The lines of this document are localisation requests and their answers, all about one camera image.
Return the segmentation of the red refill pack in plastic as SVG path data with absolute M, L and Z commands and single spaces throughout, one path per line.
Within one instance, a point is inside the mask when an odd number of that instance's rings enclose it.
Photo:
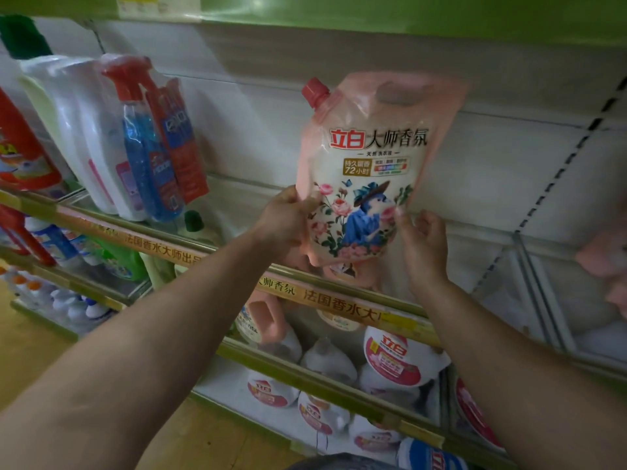
M 209 193 L 191 118 L 177 78 L 151 81 L 145 97 L 169 155 L 186 205 Z

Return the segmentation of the pink detergent jug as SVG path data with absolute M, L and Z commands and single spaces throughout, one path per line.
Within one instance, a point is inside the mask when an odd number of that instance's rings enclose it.
M 255 290 L 237 315 L 234 325 L 243 339 L 252 345 L 283 341 L 288 324 L 278 298 Z

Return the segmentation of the person's left hand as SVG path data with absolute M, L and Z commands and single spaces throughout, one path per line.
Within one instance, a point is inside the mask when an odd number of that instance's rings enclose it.
M 283 259 L 291 249 L 300 246 L 307 234 L 309 215 L 293 210 L 293 205 L 299 200 L 302 199 L 296 187 L 287 187 L 267 204 L 252 228 L 255 244 L 272 261 Z

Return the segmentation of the blue spray bottle red trigger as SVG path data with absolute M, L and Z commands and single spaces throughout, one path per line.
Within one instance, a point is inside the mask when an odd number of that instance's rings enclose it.
M 183 212 L 174 168 L 147 101 L 152 62 L 137 55 L 105 54 L 100 72 L 114 84 L 121 104 L 123 143 L 149 219 L 167 223 Z

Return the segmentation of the green shelf header board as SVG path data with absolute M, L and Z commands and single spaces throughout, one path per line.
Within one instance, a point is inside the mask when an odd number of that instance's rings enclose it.
M 627 48 L 627 0 L 201 0 L 201 10 L 200 23 Z M 121 20 L 116 0 L 0 0 L 0 14 Z

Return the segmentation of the large white detergent bottle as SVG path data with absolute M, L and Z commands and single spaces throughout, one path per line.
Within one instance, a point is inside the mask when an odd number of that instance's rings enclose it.
M 95 206 L 127 221 L 146 220 L 123 146 L 121 116 L 97 60 L 41 55 L 18 64 L 27 97 Z

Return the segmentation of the person's right hand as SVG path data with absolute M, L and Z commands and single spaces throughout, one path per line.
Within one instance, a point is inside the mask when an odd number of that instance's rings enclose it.
M 444 221 L 435 213 L 423 210 L 416 218 L 411 218 L 417 229 L 417 240 L 415 245 L 403 244 L 404 262 L 412 293 L 419 298 L 449 282 L 448 241 Z

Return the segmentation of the gold shelf edge label strip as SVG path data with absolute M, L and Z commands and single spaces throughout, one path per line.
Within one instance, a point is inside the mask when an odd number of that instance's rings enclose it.
M 0 204 L 186 268 L 217 251 L 216 246 L 97 211 L 84 190 L 61 200 L 52 200 L 31 192 L 0 187 Z M 257 288 L 365 326 L 432 347 L 442 346 L 423 308 L 385 294 L 329 281 L 278 264 L 268 268 Z

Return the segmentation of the blue white spray bottle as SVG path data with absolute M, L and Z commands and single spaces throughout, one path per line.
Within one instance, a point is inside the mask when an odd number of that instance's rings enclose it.
M 88 266 L 58 226 L 30 215 L 25 215 L 24 226 L 56 261 L 58 267 L 79 270 Z

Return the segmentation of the row of small white bottles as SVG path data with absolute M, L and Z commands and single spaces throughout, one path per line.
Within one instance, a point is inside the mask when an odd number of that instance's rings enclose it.
M 90 330 L 116 313 L 99 301 L 59 287 L 15 266 L 0 266 L 0 281 L 29 309 L 60 324 Z

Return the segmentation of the person's left forearm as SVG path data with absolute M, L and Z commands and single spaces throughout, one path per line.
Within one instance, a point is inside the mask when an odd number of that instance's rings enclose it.
M 299 240 L 258 222 L 81 339 L 0 413 L 0 470 L 134 470 Z

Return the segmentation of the pink floral detergent refill pouch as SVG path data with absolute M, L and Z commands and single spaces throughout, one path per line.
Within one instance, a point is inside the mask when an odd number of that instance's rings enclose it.
M 295 186 L 301 198 L 321 195 L 301 249 L 312 266 L 386 252 L 396 207 L 411 203 L 467 92 L 459 79 L 425 72 L 353 72 L 334 90 L 318 78 L 303 86 L 313 115 Z

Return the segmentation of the group of white detergent jugs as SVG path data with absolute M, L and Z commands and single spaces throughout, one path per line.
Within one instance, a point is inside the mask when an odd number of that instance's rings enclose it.
M 440 372 L 451 364 L 450 357 L 443 351 L 373 327 L 365 329 L 365 363 L 360 369 L 348 355 L 325 338 L 319 338 L 303 352 L 293 328 L 286 321 L 278 327 L 283 338 L 265 342 L 246 308 L 236 319 L 236 329 L 263 352 L 338 379 L 343 384 L 356 385 L 369 395 L 379 396 L 405 408 L 417 403 L 423 387 L 434 383 Z

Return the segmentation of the slotted white shelf upright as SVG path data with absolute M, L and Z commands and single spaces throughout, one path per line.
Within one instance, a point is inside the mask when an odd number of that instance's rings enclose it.
M 627 207 L 627 74 L 594 113 L 575 146 L 553 171 L 529 209 L 474 286 L 505 262 L 505 250 L 522 243 L 555 257 L 576 249 L 609 226 Z

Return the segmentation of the white paper shelf sign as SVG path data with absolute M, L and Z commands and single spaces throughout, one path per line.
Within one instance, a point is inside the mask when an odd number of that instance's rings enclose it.
M 200 23 L 201 0 L 116 0 L 124 21 Z

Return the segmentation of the green cleaner bottle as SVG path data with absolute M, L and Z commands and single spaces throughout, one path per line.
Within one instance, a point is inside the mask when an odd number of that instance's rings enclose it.
M 148 272 L 137 251 L 95 236 L 87 237 L 93 243 L 95 254 L 101 259 L 108 272 L 134 283 L 148 279 Z

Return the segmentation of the dark green bottle cap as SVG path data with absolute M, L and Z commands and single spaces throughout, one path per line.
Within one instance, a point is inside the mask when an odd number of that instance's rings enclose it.
M 17 61 L 53 54 L 33 19 L 24 15 L 0 15 L 0 39 Z

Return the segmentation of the blue and white detergent bottle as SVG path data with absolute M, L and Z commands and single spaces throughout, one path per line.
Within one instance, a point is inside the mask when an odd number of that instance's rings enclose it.
M 402 470 L 469 470 L 458 456 L 411 437 L 400 443 L 396 465 Z

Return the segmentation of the white bottle with green cap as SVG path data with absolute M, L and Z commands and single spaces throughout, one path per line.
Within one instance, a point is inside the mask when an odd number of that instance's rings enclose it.
M 178 235 L 194 241 L 220 246 L 222 237 L 215 230 L 209 228 L 203 221 L 200 213 L 195 210 L 187 210 L 181 217 L 177 226 Z

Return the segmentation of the green-gold shelf edge rail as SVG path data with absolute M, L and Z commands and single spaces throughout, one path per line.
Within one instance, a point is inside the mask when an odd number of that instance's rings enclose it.
M 453 435 L 410 411 L 366 395 L 322 374 L 224 338 L 216 355 L 321 398 L 401 434 L 445 450 L 486 470 L 519 470 L 510 459 Z

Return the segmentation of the clear shelf divider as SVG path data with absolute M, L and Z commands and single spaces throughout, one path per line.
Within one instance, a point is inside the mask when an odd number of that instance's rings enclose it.
M 576 344 L 541 257 L 529 252 L 519 232 L 513 233 L 513 244 L 522 261 L 547 343 L 565 355 L 574 356 Z

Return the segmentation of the person's right forearm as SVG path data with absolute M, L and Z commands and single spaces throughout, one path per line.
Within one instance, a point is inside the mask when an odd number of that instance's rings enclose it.
M 413 279 L 465 386 L 523 470 L 627 470 L 627 401 L 443 277 Z

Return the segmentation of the red cleaner bottle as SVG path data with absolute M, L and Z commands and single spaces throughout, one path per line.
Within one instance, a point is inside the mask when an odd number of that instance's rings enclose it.
M 22 113 L 1 87 L 0 180 L 22 191 L 51 189 L 63 182 Z

